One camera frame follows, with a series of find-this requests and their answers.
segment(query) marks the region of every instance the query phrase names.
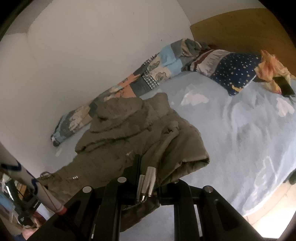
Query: pillow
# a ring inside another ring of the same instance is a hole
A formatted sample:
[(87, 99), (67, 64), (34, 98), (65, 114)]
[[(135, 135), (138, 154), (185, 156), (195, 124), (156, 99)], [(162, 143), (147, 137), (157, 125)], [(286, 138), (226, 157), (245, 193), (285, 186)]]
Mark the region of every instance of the pillow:
[(183, 68), (183, 71), (197, 71), (223, 86), (230, 96), (239, 93), (255, 77), (255, 67), (261, 56), (246, 53), (232, 53), (226, 50), (209, 50)]

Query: bed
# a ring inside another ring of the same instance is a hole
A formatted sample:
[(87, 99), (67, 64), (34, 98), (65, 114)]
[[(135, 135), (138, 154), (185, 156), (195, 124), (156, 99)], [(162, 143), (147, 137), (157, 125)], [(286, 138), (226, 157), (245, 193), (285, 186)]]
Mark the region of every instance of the bed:
[[(250, 83), (230, 97), (220, 85), (197, 72), (182, 74), (141, 96), (168, 95), (171, 107), (198, 128), (210, 164), (182, 179), (213, 186), (242, 215), (259, 209), (296, 168), (296, 121), (288, 98)], [(60, 165), (71, 162), (84, 127), (57, 149)], [(173, 207), (160, 207), (121, 233), (121, 240), (173, 240)]]

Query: floor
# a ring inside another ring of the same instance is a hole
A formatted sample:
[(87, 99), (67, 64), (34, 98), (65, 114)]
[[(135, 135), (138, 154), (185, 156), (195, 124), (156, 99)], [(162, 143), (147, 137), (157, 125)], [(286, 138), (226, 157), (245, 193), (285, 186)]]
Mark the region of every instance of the floor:
[(245, 219), (266, 238), (279, 238), (296, 211), (296, 184), (283, 183), (255, 213)]

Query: white wall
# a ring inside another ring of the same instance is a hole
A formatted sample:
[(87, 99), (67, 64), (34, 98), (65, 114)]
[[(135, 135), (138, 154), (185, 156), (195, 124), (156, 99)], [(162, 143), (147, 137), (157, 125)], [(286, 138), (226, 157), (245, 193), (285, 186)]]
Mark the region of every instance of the white wall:
[(60, 168), (50, 141), (60, 116), (192, 38), (189, 26), (177, 0), (52, 1), (0, 42), (0, 141), (35, 176)]
[(265, 8), (258, 0), (178, 0), (191, 24), (225, 12)]

